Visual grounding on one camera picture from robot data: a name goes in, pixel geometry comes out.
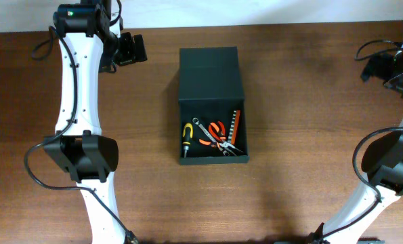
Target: wire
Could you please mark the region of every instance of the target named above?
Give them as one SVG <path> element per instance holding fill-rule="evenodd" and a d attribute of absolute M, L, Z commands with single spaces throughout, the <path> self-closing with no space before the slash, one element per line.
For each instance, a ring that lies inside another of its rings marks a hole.
<path fill-rule="evenodd" d="M 359 53 L 360 53 L 366 46 L 371 45 L 371 44 L 374 44 L 374 43 L 389 43 L 389 44 L 395 45 L 396 47 L 395 47 L 395 48 L 384 49 L 384 50 L 375 52 L 375 53 L 373 53 L 373 54 L 371 54 L 371 55 L 368 55 L 368 56 L 365 56 L 365 57 L 362 57 L 362 58 L 359 58 L 359 57 L 358 57 L 358 56 L 359 56 Z M 362 45 L 361 47 L 359 47 L 359 49 L 358 49 L 358 51 L 356 52 L 356 55 L 355 55 L 355 60 L 356 60 L 356 61 L 363 61 L 363 60 L 372 58 L 372 57 L 374 57 L 374 56 L 378 56 L 378 55 L 380 55 L 380 54 L 384 54 L 384 53 L 387 53 L 387 52 L 393 52 L 393 51 L 400 51 L 400 50 L 403 50 L 403 48 L 402 48 L 402 44 L 399 43 L 399 42 L 390 41 L 390 40 L 374 40 L 374 41 L 369 41 L 368 43 L 365 43 L 364 45 Z"/>
<path fill-rule="evenodd" d="M 33 60 L 42 61 L 42 60 L 46 59 L 46 58 L 51 54 L 51 52 L 52 52 L 52 47 L 54 46 L 54 40 L 58 38 L 57 36 L 54 37 L 54 36 L 52 35 L 52 33 L 53 33 L 53 32 L 49 30 L 49 39 L 46 40 L 46 41 L 44 41 L 44 42 L 42 42 L 42 43 L 40 43 L 40 44 L 38 44 L 38 45 L 32 50 L 32 52 L 31 52 L 31 58 L 32 58 Z M 48 43 L 49 43 L 49 47 L 48 47 L 48 49 L 47 49 L 46 54 L 44 54 L 43 56 L 37 57 L 37 56 L 36 56 L 37 50 L 39 50 L 40 47 L 43 47 L 44 45 L 46 45 L 46 44 L 48 44 Z"/>
<path fill-rule="evenodd" d="M 349 228 L 350 226 L 356 224 L 357 222 L 361 221 L 361 219 L 365 218 L 365 216 L 367 216 L 372 210 L 374 210 L 377 205 L 379 203 L 382 202 L 382 195 L 380 193 L 380 190 L 377 189 L 375 186 L 373 186 L 372 184 L 370 184 L 370 182 L 368 180 L 365 180 L 365 178 L 362 176 L 362 174 L 359 172 L 358 169 L 358 153 L 360 151 L 360 149 L 362 148 L 362 146 L 365 144 L 366 141 L 370 140 L 372 137 L 377 136 L 379 134 L 382 133 L 387 133 L 387 132 L 393 132 L 393 131 L 399 131 L 399 132 L 403 132 L 403 127 L 388 127 L 388 128 L 384 128 L 384 129 L 379 129 L 377 131 L 374 131 L 373 133 L 370 133 L 369 135 L 367 135 L 366 137 L 364 137 L 356 146 L 355 151 L 353 153 L 353 157 L 352 157 L 352 164 L 353 164 L 353 169 L 355 171 L 356 176 L 359 178 L 359 180 L 366 184 L 368 187 L 370 187 L 371 189 L 373 189 L 376 192 L 376 199 L 375 202 L 373 203 L 373 205 L 371 205 L 371 207 L 366 210 L 361 216 L 359 216 L 358 218 L 356 218 L 354 221 L 350 222 L 349 224 L 346 224 L 345 226 L 338 228 L 336 230 L 333 230 L 329 233 L 326 233 L 325 235 L 322 235 L 317 241 L 316 243 L 319 243 L 321 241 L 323 241 L 323 239 L 335 234 L 336 232 L 345 230 L 346 228 Z"/>
<path fill-rule="evenodd" d="M 76 65 L 75 65 L 75 60 L 73 58 L 72 53 L 70 52 L 69 47 L 67 46 L 67 43 L 65 42 L 65 40 L 63 38 L 61 38 L 61 36 L 59 36 L 59 34 L 57 33 L 57 30 L 50 26 L 49 27 L 49 40 L 46 42 L 42 42 L 40 44 L 38 44 L 38 46 L 36 46 L 36 48 L 34 48 L 35 51 L 37 51 L 40 47 L 42 47 L 43 45 L 45 45 L 46 43 L 49 43 L 49 49 L 48 49 L 48 53 L 45 54 L 43 57 L 40 57 L 41 59 L 48 57 L 48 55 L 50 54 L 50 50 L 52 49 L 52 45 L 53 45 L 53 35 L 52 33 L 54 33 L 56 35 L 56 37 L 61 41 L 62 45 L 64 46 L 64 49 L 66 50 L 68 57 L 70 59 L 70 63 L 71 68 L 72 68 L 72 72 L 73 72 L 73 108 L 72 108 L 72 115 L 70 116 L 70 119 L 68 120 L 68 123 L 66 125 L 66 127 L 64 127 L 64 129 L 60 132 L 58 132 L 55 136 L 53 136 L 52 138 L 46 139 L 41 143 L 38 143 L 34 146 L 32 146 L 31 148 L 29 148 L 25 155 L 24 155 L 24 166 L 26 171 L 28 172 L 28 175 L 34 180 L 34 182 L 36 182 L 38 185 L 42 186 L 43 188 L 46 189 L 50 189 L 50 190 L 86 190 L 87 192 L 89 192 L 90 194 L 93 195 L 93 197 L 98 201 L 98 203 L 119 223 L 119 225 L 123 228 L 123 230 L 125 231 L 126 235 L 130 238 L 132 243 L 137 243 L 137 239 L 135 237 L 135 235 L 133 234 L 133 232 L 131 232 L 130 230 L 128 230 L 126 228 L 126 226 L 121 222 L 121 220 L 119 219 L 119 217 L 117 217 L 112 210 L 106 206 L 104 204 L 104 202 L 102 200 L 100 200 L 99 196 L 97 196 L 97 194 L 95 193 L 95 189 L 91 189 L 88 187 L 82 187 L 82 186 L 50 186 L 48 184 L 43 183 L 42 181 L 40 181 L 35 175 L 34 173 L 31 171 L 31 168 L 28 164 L 28 157 L 30 156 L 31 153 L 33 153 L 34 151 L 36 151 L 37 149 L 57 140 L 58 138 L 62 137 L 62 135 L 68 131 L 68 129 L 70 128 L 70 126 L 73 124 L 73 122 L 75 121 L 75 117 L 76 117 L 76 111 L 77 111 L 77 104 L 78 104 L 78 77 L 77 77 L 77 70 L 76 70 Z"/>
<path fill-rule="evenodd" d="M 109 26 L 115 25 L 115 24 L 120 20 L 120 17 L 121 17 L 121 9 L 122 9 L 120 0 L 117 0 L 117 4 L 119 5 L 119 15 L 117 16 L 117 18 L 115 18 L 114 20 L 112 20 L 111 22 L 109 22 Z"/>
<path fill-rule="evenodd" d="M 108 73 L 115 74 L 117 72 L 117 66 L 115 66 L 114 61 L 112 61 L 111 66 L 113 67 L 114 70 L 108 71 Z"/>

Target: brown wooden surface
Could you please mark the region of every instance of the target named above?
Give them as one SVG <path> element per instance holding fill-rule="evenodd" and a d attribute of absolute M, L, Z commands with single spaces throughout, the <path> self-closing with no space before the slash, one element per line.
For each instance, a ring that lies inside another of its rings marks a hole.
<path fill-rule="evenodd" d="M 363 84 L 365 41 L 403 40 L 403 22 L 140 29 L 149 60 L 100 75 L 103 134 L 120 148 L 121 219 L 144 241 L 222 242 L 305 236 L 358 183 L 351 157 L 371 131 L 397 125 L 400 95 Z M 54 132 L 59 47 L 29 53 L 47 33 L 0 34 L 0 243 L 88 243 L 79 192 L 34 184 L 22 158 Z M 179 166 L 179 48 L 238 46 L 251 159 L 246 165 Z M 31 167 L 49 184 L 73 184 L 40 152 Z M 364 233 L 403 243 L 403 199 Z"/>

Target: black mount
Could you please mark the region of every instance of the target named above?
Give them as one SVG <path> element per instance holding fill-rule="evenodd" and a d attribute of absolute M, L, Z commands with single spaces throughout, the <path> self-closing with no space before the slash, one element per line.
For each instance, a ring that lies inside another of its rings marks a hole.
<path fill-rule="evenodd" d="M 124 244 L 140 244 L 133 232 L 126 232 Z"/>
<path fill-rule="evenodd" d="M 400 93 L 403 98 L 403 58 L 401 62 L 400 64 L 398 58 L 394 59 L 394 56 L 389 54 L 373 56 L 362 71 L 361 80 L 366 82 L 372 76 L 380 78 L 383 80 L 384 88 Z"/>
<path fill-rule="evenodd" d="M 373 186 L 384 186 L 403 196 L 403 132 L 391 132 L 368 146 L 362 171 Z"/>
<path fill-rule="evenodd" d="M 57 33 L 85 33 L 86 37 L 97 35 L 104 43 L 99 73 L 115 73 L 115 64 L 124 66 L 147 61 L 142 35 L 123 33 L 118 38 L 110 31 L 111 0 L 81 0 L 80 4 L 61 4 L 54 13 Z M 120 16 L 120 31 L 123 19 Z"/>
<path fill-rule="evenodd" d="M 324 223 L 321 223 L 317 228 L 316 232 L 312 232 L 304 243 L 287 243 L 287 242 L 279 242 L 274 244 L 330 244 L 328 241 L 319 241 L 320 237 L 323 235 L 323 226 Z M 380 241 L 377 239 L 360 239 L 357 244 L 385 244 L 385 241 Z"/>
<path fill-rule="evenodd" d="M 116 141 L 91 135 L 90 131 L 84 131 L 82 136 L 62 136 L 45 145 L 44 149 L 64 172 L 70 174 L 70 179 L 78 183 L 87 179 L 106 182 L 108 174 L 117 169 L 119 162 Z"/>

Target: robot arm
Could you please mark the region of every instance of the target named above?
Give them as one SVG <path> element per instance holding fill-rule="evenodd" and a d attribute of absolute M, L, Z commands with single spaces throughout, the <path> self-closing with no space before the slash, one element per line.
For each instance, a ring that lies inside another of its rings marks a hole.
<path fill-rule="evenodd" d="M 378 201 L 377 193 L 360 182 L 345 206 L 322 224 L 318 232 L 312 233 L 307 243 L 357 243 L 377 216 L 403 196 L 403 132 L 391 132 L 371 143 L 362 159 L 362 170 L 366 172 L 365 180 L 381 193 L 381 202 L 370 210 Z M 368 210 L 368 214 L 356 221 Z"/>
<path fill-rule="evenodd" d="M 72 123 L 62 136 L 44 145 L 45 152 L 70 174 L 77 186 L 94 190 L 101 201 L 90 192 L 81 191 L 93 244 L 137 243 L 133 233 L 125 230 L 118 219 L 114 172 L 119 150 L 115 140 L 102 136 L 98 115 L 98 76 L 99 72 L 112 71 L 112 67 L 115 72 L 115 64 L 124 66 L 143 62 L 147 57 L 141 35 L 132 38 L 130 33 L 120 34 L 123 29 L 120 16 L 116 24 L 110 26 L 110 7 L 107 0 L 81 0 L 81 4 L 61 5 L 54 14 L 56 32 L 68 47 L 61 48 L 62 100 L 56 134 L 63 132 L 68 121 Z M 76 66 L 76 81 L 71 58 Z"/>

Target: red pliers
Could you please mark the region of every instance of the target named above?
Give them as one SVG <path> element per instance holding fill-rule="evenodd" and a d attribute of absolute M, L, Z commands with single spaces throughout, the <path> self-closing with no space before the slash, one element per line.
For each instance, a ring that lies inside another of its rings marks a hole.
<path fill-rule="evenodd" d="M 209 133 L 219 142 L 226 141 L 226 127 L 221 121 L 218 121 L 217 124 L 215 122 L 210 123 L 209 125 Z M 205 140 L 200 139 L 200 143 L 205 146 L 212 146 L 216 147 L 216 144 L 213 142 L 208 142 Z"/>
<path fill-rule="evenodd" d="M 237 150 L 240 153 L 243 153 L 243 151 L 237 149 L 233 144 L 226 142 L 226 128 L 224 124 L 221 121 L 218 121 L 217 124 L 212 122 L 209 125 L 209 133 L 211 136 L 217 140 L 217 142 L 208 142 L 200 139 L 200 143 L 205 145 L 205 146 L 211 146 L 211 147 L 218 147 L 219 150 L 225 155 L 225 156 L 230 156 L 230 154 L 233 154 L 234 156 L 237 156 L 236 153 L 234 153 L 230 148 L 233 148 L 234 150 Z"/>

